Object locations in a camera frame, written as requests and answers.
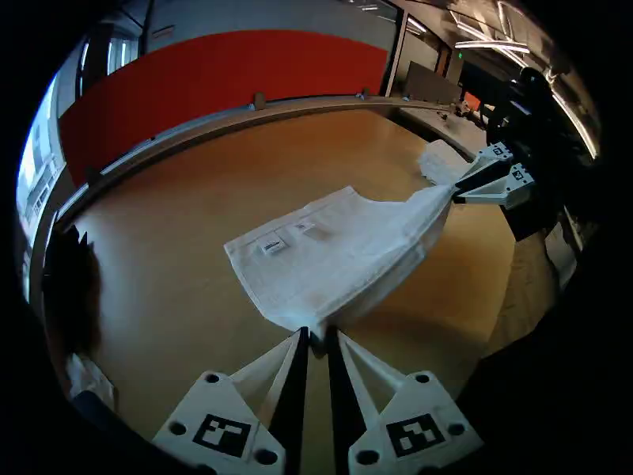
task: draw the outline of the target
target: white towel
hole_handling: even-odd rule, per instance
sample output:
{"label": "white towel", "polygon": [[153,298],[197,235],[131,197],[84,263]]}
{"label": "white towel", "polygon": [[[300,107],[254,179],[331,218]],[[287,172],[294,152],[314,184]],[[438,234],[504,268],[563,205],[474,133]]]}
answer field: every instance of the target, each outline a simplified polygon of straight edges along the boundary
{"label": "white towel", "polygon": [[455,184],[472,166],[443,140],[427,144],[418,164],[422,175],[435,184]]}
{"label": "white towel", "polygon": [[224,245],[262,315],[323,338],[397,287],[437,241],[452,187],[406,202],[365,199],[346,187]]}

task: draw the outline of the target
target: screw hole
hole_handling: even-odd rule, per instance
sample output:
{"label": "screw hole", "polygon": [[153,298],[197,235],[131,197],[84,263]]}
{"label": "screw hole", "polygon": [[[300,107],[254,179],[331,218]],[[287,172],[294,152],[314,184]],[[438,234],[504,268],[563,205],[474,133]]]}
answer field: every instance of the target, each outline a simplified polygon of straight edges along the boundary
{"label": "screw hole", "polygon": [[213,470],[213,469],[212,469],[211,467],[209,467],[208,465],[201,464],[201,465],[198,465],[198,466],[196,467],[196,469],[197,469],[199,472],[202,472],[202,473],[209,473],[210,475],[218,475],[218,472],[216,472],[215,470]]}
{"label": "screw hole", "polygon": [[373,465],[380,457],[375,450],[361,450],[356,454],[356,462],[361,465]]}
{"label": "screw hole", "polygon": [[462,435],[466,428],[463,424],[450,424],[449,425],[449,434],[451,435]]}
{"label": "screw hole", "polygon": [[277,454],[267,449],[259,449],[255,452],[255,460],[261,465],[272,465],[277,462]]}
{"label": "screw hole", "polygon": [[182,435],[187,431],[187,428],[180,422],[172,422],[169,425],[169,431],[174,435]]}

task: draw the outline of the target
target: wooden table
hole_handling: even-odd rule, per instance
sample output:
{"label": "wooden table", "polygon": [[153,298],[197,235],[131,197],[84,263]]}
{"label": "wooden table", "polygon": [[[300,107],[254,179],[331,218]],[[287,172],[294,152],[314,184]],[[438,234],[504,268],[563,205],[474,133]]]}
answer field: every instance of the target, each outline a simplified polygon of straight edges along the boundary
{"label": "wooden table", "polygon": [[400,112],[413,120],[422,122],[446,143],[459,149],[472,160],[481,149],[487,146],[486,131],[464,117],[449,113],[448,119],[443,120],[437,111],[404,107],[400,108]]}
{"label": "wooden table", "polygon": [[[429,184],[425,142],[368,111],[268,123],[205,142],[112,189],[78,220],[100,264],[93,359],[119,414],[151,439],[205,370],[231,374],[289,333],[242,289],[225,242],[352,185],[405,200]],[[433,371],[456,396],[502,305],[514,238],[498,207],[453,206],[440,241],[348,334],[404,373]],[[331,473],[327,361],[310,358],[304,473]]]}

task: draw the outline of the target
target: black metal frame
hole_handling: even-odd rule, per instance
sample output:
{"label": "black metal frame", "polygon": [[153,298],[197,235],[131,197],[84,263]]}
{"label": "black metal frame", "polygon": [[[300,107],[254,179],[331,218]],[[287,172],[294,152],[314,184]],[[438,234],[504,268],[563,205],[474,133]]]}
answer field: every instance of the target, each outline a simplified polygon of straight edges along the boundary
{"label": "black metal frame", "polygon": [[299,474],[305,407],[305,384],[308,377],[309,330],[302,327],[286,383],[272,416],[268,431],[286,449],[286,475]]}
{"label": "black metal frame", "polygon": [[350,469],[347,455],[350,447],[365,433],[367,427],[343,361],[338,331],[339,329],[334,326],[328,328],[325,334],[325,348],[330,374],[336,475],[348,475]]}
{"label": "black metal frame", "polygon": [[[393,48],[391,50],[391,55],[389,55],[389,63],[387,64],[387,69],[385,70],[385,74],[382,78],[380,95],[387,95],[387,88],[389,87],[389,79],[391,78],[391,72],[394,66],[398,65],[398,61],[400,61],[400,55],[402,54],[402,48],[398,51],[398,39],[400,38],[400,30],[402,29],[402,22],[404,21],[404,9],[400,8],[397,5],[394,5],[389,0],[381,0],[384,3],[388,3],[390,6],[396,9],[396,37],[393,42]],[[396,61],[396,51],[398,51],[398,60]]]}

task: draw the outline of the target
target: wall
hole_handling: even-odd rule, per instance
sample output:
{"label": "wall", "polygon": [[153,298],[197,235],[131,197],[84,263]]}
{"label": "wall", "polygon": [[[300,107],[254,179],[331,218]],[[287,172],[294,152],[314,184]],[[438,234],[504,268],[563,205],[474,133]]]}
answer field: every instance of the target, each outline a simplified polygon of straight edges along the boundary
{"label": "wall", "polygon": [[400,53],[400,60],[398,61],[396,81],[404,82],[407,79],[407,72],[409,71],[409,63],[411,61],[434,71],[435,64],[438,62],[438,52],[424,43],[424,41],[407,32],[404,35],[402,52]]}
{"label": "wall", "polygon": [[132,147],[194,120],[267,100],[378,94],[388,52],[339,36],[246,30],[199,36],[144,55],[94,85],[59,120],[75,184]]}
{"label": "wall", "polygon": [[459,51],[453,50],[450,56],[449,70],[446,71],[446,79],[453,84],[458,84],[460,81],[461,68],[464,65],[464,60],[460,58]]}
{"label": "wall", "polygon": [[[152,32],[174,25],[170,35]],[[156,0],[147,51],[198,36],[252,29],[293,29],[341,36],[391,52],[396,25],[339,0]]]}

